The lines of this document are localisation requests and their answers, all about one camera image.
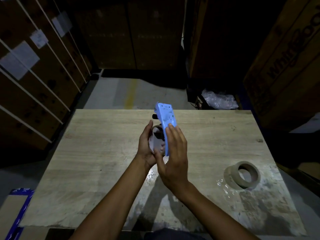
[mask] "plastic strapping band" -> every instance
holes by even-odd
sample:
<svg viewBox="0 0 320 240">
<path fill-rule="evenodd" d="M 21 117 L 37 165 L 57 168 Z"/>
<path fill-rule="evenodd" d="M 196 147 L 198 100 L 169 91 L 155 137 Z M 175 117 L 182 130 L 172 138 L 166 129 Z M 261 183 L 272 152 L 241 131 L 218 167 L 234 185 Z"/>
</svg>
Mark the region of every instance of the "plastic strapping band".
<svg viewBox="0 0 320 240">
<path fill-rule="evenodd" d="M 39 31 L 38 26 L 35 24 L 35 22 L 33 21 L 33 19 L 30 17 L 29 13 L 26 11 L 26 9 L 24 8 L 24 6 L 22 5 L 22 3 L 19 0 L 16 0 L 17 3 L 19 4 L 19 6 L 22 8 L 22 10 L 24 11 L 24 13 L 26 14 L 26 16 L 29 18 L 29 20 L 31 21 L 31 23 L 33 24 L 33 26 L 35 27 L 35 29 L 37 31 Z M 62 65 L 63 69 L 66 71 L 67 75 L 71 78 L 71 80 L 73 81 L 74 85 L 76 86 L 76 88 L 78 89 L 79 92 L 80 89 L 78 88 L 76 82 L 73 80 L 72 76 L 70 75 L 70 73 L 68 72 L 68 70 L 65 68 L 65 66 L 62 64 L 61 60 L 59 59 L 59 57 L 57 56 L 57 54 L 54 52 L 54 50 L 51 48 L 51 45 L 49 44 L 49 42 L 47 43 L 48 47 L 50 48 L 50 50 L 52 51 L 52 53 L 54 54 L 54 56 L 57 58 L 57 60 L 59 61 L 60 65 Z"/>
<path fill-rule="evenodd" d="M 53 2 L 54 2 L 54 4 L 55 4 L 56 7 L 57 7 L 58 12 L 61 13 L 61 12 L 60 12 L 60 9 L 58 8 L 58 5 L 57 5 L 56 1 L 53 0 Z M 81 58 L 82 58 L 82 60 L 83 60 L 83 63 L 85 64 L 85 66 L 86 66 L 86 68 L 87 68 L 87 70 L 88 70 L 88 72 L 89 72 L 89 75 L 91 76 L 90 71 L 89 71 L 89 68 L 88 68 L 88 66 L 87 66 L 87 64 L 86 64 L 86 61 L 84 60 L 84 58 L 83 58 L 83 56 L 82 56 L 82 54 L 81 54 L 81 52 L 80 52 L 80 50 L 79 50 L 79 48 L 78 48 L 78 46 L 77 46 L 77 44 L 76 44 L 76 41 L 74 40 L 74 38 L 73 38 L 70 30 L 69 30 L 68 32 L 69 32 L 69 34 L 70 34 L 70 36 L 71 36 L 71 39 L 72 39 L 73 42 L 74 42 L 75 47 L 78 49 L 78 52 L 79 52 L 79 54 L 80 54 L 80 56 L 81 56 Z"/>
<path fill-rule="evenodd" d="M 40 101 L 38 99 L 36 99 L 34 96 L 32 96 L 32 94 L 30 94 L 26 89 L 24 89 L 19 83 L 17 83 L 12 77 L 9 76 L 9 74 L 7 72 L 5 72 L 4 70 L 2 70 L 0 68 L 0 72 L 5 75 L 11 82 L 13 82 L 15 85 L 18 86 L 18 88 L 20 88 L 23 92 L 25 92 L 27 95 L 29 95 L 34 101 L 36 101 L 42 108 L 44 108 L 50 115 L 52 115 L 56 120 L 58 120 L 61 124 L 63 124 L 63 122 L 57 117 L 55 116 L 54 113 L 52 113 L 46 106 L 44 106 L 42 103 L 40 103 Z"/>
<path fill-rule="evenodd" d="M 20 235 L 22 234 L 23 227 L 19 227 L 19 223 L 25 214 L 28 205 L 30 203 L 30 200 L 33 196 L 33 193 L 35 191 L 31 190 L 29 188 L 17 188 L 10 192 L 10 195 L 18 195 L 18 196 L 27 196 L 25 202 L 22 205 L 22 208 L 20 209 L 16 219 L 13 222 L 13 225 L 11 226 L 5 240 L 18 240 Z"/>
<path fill-rule="evenodd" d="M 47 18 L 47 20 L 48 20 L 48 22 L 50 23 L 51 27 L 53 28 L 54 32 L 55 32 L 55 33 L 56 33 L 56 35 L 58 36 L 58 38 L 59 38 L 59 40 L 61 41 L 61 43 L 62 43 L 63 47 L 64 47 L 64 48 L 66 49 L 66 51 L 68 52 L 68 54 L 69 54 L 70 58 L 72 59 L 73 63 L 74 63 L 74 64 L 75 64 L 75 66 L 78 68 L 78 70 L 79 70 L 79 72 L 80 72 L 80 74 L 81 74 L 81 76 L 82 76 L 82 78 L 83 78 L 84 82 L 85 82 L 85 83 L 87 83 L 87 81 L 86 81 L 85 77 L 82 75 L 82 72 L 80 71 L 80 69 L 79 69 L 79 67 L 78 67 L 77 63 L 75 62 L 75 60 L 74 60 L 74 59 L 73 59 L 73 57 L 71 56 L 70 52 L 69 52 L 69 51 L 68 51 L 68 49 L 66 48 L 66 45 L 63 43 L 63 41 L 62 41 L 62 39 L 61 39 L 60 35 L 58 34 L 58 32 L 56 31 L 56 29 L 54 28 L 54 25 L 53 25 L 53 24 L 52 24 L 52 22 L 50 21 L 50 19 L 49 19 L 49 17 L 47 16 L 46 12 L 43 10 L 43 8 L 42 8 L 41 4 L 39 3 L 39 1 L 38 1 L 38 0 L 35 0 L 35 1 L 37 2 L 38 6 L 39 6 L 39 7 L 40 7 L 40 9 L 42 10 L 42 12 L 43 12 L 43 14 L 45 15 L 45 17 Z"/>
<path fill-rule="evenodd" d="M 43 139 L 45 139 L 46 141 L 52 143 L 52 141 L 50 141 L 47 137 L 45 137 L 43 134 L 41 134 L 39 131 L 37 131 L 35 128 L 33 128 L 32 126 L 28 125 L 26 122 L 24 122 L 22 119 L 20 119 L 19 117 L 15 116 L 13 113 L 11 113 L 9 110 L 7 110 L 5 107 L 2 107 L 0 105 L 0 109 L 3 110 L 4 112 L 6 112 L 8 115 L 10 115 L 11 117 L 13 117 L 14 119 L 16 119 L 17 121 L 19 121 L 21 124 L 25 125 L 26 127 L 28 127 L 30 130 L 32 130 L 33 132 L 37 133 L 40 137 L 42 137 Z"/>
<path fill-rule="evenodd" d="M 14 53 L 14 51 L 13 51 L 12 49 L 10 49 L 9 46 L 6 45 L 5 42 L 3 42 L 2 39 L 0 39 L 0 43 L 1 43 L 4 47 L 6 47 L 6 49 L 7 49 L 11 54 L 13 54 L 13 56 L 14 56 L 33 76 L 35 76 L 35 78 L 38 79 L 39 82 L 41 82 L 42 85 L 44 85 L 44 86 L 67 108 L 67 110 L 70 112 L 70 109 L 68 108 L 68 106 L 64 104 L 64 102 L 47 86 L 47 84 L 45 84 L 29 67 L 26 66 L 26 64 L 24 64 L 24 63 L 22 62 L 22 60 Z"/>
</svg>

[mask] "wooden table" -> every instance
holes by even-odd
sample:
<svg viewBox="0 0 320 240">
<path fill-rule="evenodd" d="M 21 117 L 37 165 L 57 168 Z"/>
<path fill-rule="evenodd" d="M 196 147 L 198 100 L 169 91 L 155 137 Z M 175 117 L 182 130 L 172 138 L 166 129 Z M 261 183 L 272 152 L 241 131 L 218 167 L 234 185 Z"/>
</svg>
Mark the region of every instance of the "wooden table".
<svg viewBox="0 0 320 240">
<path fill-rule="evenodd" d="M 188 178 L 202 194 L 255 234 L 306 235 L 250 111 L 174 113 L 188 141 Z M 78 227 L 135 156 L 139 136 L 152 114 L 152 110 L 76 110 L 21 225 Z M 234 189 L 226 183 L 228 167 L 239 161 L 253 163 L 261 173 L 261 181 L 253 190 Z M 205 231 L 163 185 L 155 165 L 123 229 L 163 227 Z"/>
</svg>

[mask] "blue tape dispenser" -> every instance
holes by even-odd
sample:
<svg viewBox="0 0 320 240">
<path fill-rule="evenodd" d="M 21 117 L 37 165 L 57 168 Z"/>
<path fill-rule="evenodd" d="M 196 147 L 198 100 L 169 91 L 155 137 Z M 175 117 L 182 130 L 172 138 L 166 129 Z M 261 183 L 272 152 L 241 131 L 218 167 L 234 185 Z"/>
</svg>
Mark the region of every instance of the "blue tape dispenser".
<svg viewBox="0 0 320 240">
<path fill-rule="evenodd" d="M 158 116 L 158 120 L 160 120 L 163 134 L 164 134 L 164 141 L 165 141 L 165 155 L 169 156 L 169 150 L 168 150 L 168 140 L 167 140 L 167 134 L 166 134 L 166 127 L 168 127 L 168 124 L 171 123 L 174 127 L 177 126 L 176 117 L 174 115 L 174 110 L 171 106 L 171 104 L 163 104 L 163 103 L 156 103 L 154 107 L 154 112 Z"/>
</svg>

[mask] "warehouse floor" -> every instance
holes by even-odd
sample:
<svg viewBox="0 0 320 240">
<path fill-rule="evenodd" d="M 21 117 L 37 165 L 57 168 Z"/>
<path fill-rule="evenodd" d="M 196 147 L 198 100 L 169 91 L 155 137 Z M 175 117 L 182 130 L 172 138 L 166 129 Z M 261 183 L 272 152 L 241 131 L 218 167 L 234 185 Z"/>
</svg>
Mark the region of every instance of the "warehouse floor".
<svg viewBox="0 0 320 240">
<path fill-rule="evenodd" d="M 143 80 L 100 78 L 90 81 L 83 91 L 78 109 L 153 109 L 156 102 L 170 103 L 174 109 L 194 109 L 185 90 L 162 88 Z M 62 131 L 46 160 L 0 169 L 0 205 L 11 189 L 35 189 L 57 147 Z M 320 239 L 320 198 L 280 170 L 295 206 L 312 239 Z M 262 239 L 306 239 L 261 236 Z"/>
</svg>

